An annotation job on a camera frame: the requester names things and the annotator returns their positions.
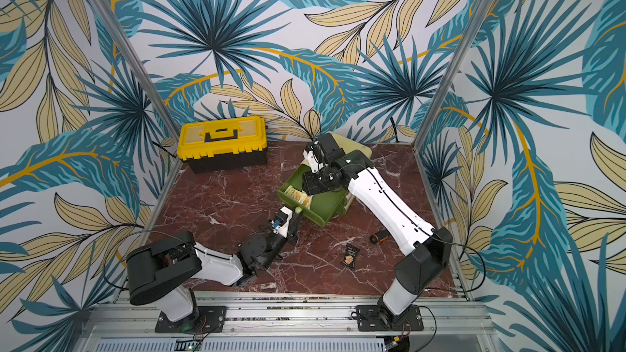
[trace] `red marble surface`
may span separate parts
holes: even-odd
[[[266,166],[194,174],[183,167],[158,218],[155,229],[188,230],[197,242],[223,253],[235,253],[249,234],[266,226],[280,209],[276,189],[302,161],[301,142],[270,142]],[[409,145],[371,145],[380,175],[400,197],[427,221],[433,213]],[[289,244],[267,272],[243,291],[380,295],[394,279],[393,267],[403,255],[392,238],[373,245],[369,236],[383,229],[372,212],[355,200],[347,215],[335,216],[326,227],[303,219],[296,247]],[[356,269],[341,264],[346,243],[361,249]],[[431,286],[451,288],[446,270]],[[193,279],[189,287],[209,291],[241,291],[213,281]],[[453,296],[427,291],[423,296]]]

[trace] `vent grille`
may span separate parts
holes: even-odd
[[[189,338],[102,338],[96,352],[176,352],[195,346]],[[382,352],[380,338],[228,337],[205,340],[196,351]]]

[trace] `toolbox lid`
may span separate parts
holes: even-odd
[[[251,115],[239,119],[192,122],[183,125],[178,141],[182,160],[238,154],[267,148],[265,121]]]

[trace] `yellow toolbox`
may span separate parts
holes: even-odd
[[[185,124],[176,153],[194,173],[266,164],[265,121],[253,115]]]

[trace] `screwdriver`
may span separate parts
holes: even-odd
[[[391,234],[389,233],[389,231],[387,231],[387,229],[381,230],[375,234],[372,234],[369,237],[369,241],[372,242],[373,244],[379,244],[380,242],[384,241],[385,239],[389,238]]]

